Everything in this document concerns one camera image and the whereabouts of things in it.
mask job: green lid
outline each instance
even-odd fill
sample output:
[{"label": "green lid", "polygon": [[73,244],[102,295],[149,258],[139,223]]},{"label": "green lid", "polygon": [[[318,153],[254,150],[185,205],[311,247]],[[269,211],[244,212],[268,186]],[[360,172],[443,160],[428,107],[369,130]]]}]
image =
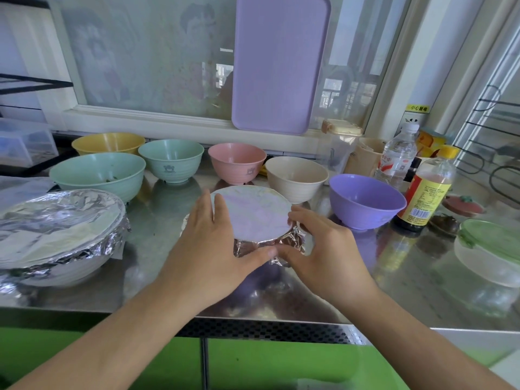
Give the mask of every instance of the green lid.
[{"label": "green lid", "polygon": [[504,260],[520,264],[520,231],[485,222],[468,219],[460,225],[459,237],[466,245],[479,245]]}]

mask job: mint green bowl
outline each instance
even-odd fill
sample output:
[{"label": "mint green bowl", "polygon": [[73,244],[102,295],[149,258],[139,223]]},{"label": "mint green bowl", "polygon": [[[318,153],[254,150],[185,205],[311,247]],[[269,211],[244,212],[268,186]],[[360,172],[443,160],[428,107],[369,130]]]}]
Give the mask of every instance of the mint green bowl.
[{"label": "mint green bowl", "polygon": [[191,178],[203,153],[201,144],[183,139],[159,139],[139,148],[152,174],[166,183],[182,183]]},{"label": "mint green bowl", "polygon": [[134,154],[94,153],[56,164],[49,177],[62,190],[105,190],[128,202],[141,188],[145,167],[145,160]]}]

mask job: purple bowl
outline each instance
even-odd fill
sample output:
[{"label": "purple bowl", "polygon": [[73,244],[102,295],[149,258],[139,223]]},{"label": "purple bowl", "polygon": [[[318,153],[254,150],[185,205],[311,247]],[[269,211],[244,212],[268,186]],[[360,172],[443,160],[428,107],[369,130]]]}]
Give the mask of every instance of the purple bowl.
[{"label": "purple bowl", "polygon": [[399,190],[368,176],[339,174],[329,185],[334,214],[356,230],[378,228],[406,206]]}]

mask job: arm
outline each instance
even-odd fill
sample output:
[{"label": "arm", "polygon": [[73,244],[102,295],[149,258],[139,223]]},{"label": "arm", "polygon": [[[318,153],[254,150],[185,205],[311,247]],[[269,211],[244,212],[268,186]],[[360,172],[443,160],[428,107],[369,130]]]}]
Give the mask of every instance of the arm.
[{"label": "arm", "polygon": [[280,255],[311,291],[352,321],[412,390],[513,389],[383,293],[349,229],[307,209],[292,209],[289,217],[308,229],[315,247],[303,256],[281,246]]},{"label": "arm", "polygon": [[205,191],[157,280],[10,389],[127,389],[191,318],[276,253],[267,247],[233,256],[224,199],[216,196],[213,216]]}]

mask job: cabinet door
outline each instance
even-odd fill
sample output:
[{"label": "cabinet door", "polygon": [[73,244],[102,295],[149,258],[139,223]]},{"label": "cabinet door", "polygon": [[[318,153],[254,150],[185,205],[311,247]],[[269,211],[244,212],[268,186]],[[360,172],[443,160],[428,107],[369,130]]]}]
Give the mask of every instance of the cabinet door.
[{"label": "cabinet door", "polygon": [[[77,340],[82,333],[0,328],[0,376],[14,383]],[[173,338],[131,389],[200,389],[198,338]]]},{"label": "cabinet door", "polygon": [[212,339],[208,353],[212,390],[306,388],[297,387],[302,379],[342,384],[337,389],[406,388],[372,346]]}]

